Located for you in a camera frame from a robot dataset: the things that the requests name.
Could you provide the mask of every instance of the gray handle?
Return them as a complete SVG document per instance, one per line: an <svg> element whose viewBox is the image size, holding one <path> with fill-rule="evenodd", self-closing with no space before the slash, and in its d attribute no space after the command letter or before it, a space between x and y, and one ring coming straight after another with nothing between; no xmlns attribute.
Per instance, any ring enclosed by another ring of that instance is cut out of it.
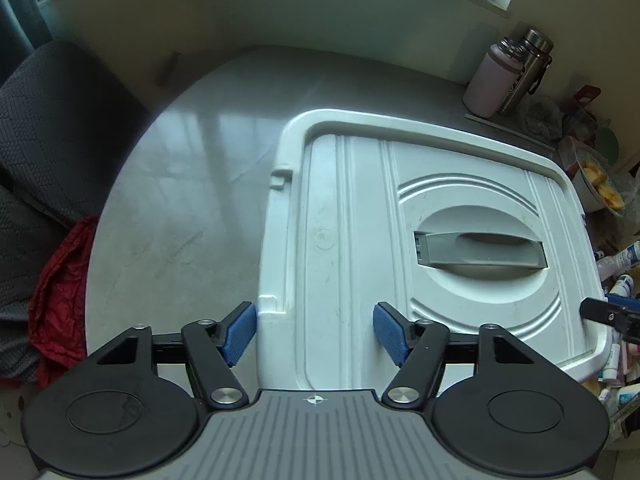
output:
<svg viewBox="0 0 640 480"><path fill-rule="evenodd" d="M418 263L545 269L542 243L497 233L415 234Z"/></svg>

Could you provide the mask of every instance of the gray chair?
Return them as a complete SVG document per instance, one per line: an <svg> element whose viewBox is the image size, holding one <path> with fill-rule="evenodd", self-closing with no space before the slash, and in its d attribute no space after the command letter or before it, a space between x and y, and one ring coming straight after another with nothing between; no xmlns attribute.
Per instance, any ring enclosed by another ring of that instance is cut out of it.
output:
<svg viewBox="0 0 640 480"><path fill-rule="evenodd" d="M26 322L39 273L68 227L100 214L148 121L111 72L65 41L35 50L0 88L0 377L34 380Z"/></svg>

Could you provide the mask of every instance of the table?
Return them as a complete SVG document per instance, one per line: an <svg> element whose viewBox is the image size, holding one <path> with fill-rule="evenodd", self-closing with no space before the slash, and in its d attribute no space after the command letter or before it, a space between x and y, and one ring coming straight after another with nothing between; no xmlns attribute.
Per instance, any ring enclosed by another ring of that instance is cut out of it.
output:
<svg viewBox="0 0 640 480"><path fill-rule="evenodd" d="M411 70L290 48L257 49L200 79L145 132L106 202L87 281L88 351L134 324L178 332L256 300L271 163L283 127L302 112L394 115L550 155L465 119L462 93ZM234 371L252 396L255 340ZM186 383L184 372L161 374Z"/></svg>

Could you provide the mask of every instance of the silver bottle lid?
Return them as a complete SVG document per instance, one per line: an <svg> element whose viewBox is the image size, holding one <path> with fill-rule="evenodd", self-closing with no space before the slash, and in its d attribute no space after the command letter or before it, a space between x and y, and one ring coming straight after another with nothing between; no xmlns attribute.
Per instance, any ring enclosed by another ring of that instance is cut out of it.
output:
<svg viewBox="0 0 640 480"><path fill-rule="evenodd" d="M507 56L522 63L525 52L522 46L519 45L516 41L510 40L509 38L502 38L500 41L498 41L497 44L498 48Z"/></svg>
<svg viewBox="0 0 640 480"><path fill-rule="evenodd" d="M549 52L551 52L551 49L553 49L554 47L553 41L551 41L545 34L533 27L529 27L527 29L527 31L524 33L524 39L544 54L548 54Z"/></svg>

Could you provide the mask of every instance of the pink thermos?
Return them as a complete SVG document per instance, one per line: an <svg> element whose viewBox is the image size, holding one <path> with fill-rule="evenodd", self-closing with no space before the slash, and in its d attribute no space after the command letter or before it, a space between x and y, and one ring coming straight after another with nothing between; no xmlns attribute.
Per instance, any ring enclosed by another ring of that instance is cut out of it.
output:
<svg viewBox="0 0 640 480"><path fill-rule="evenodd" d="M523 59L524 51L516 41L503 38L492 44L462 96L469 111L485 119L495 114L522 73Z"/></svg>

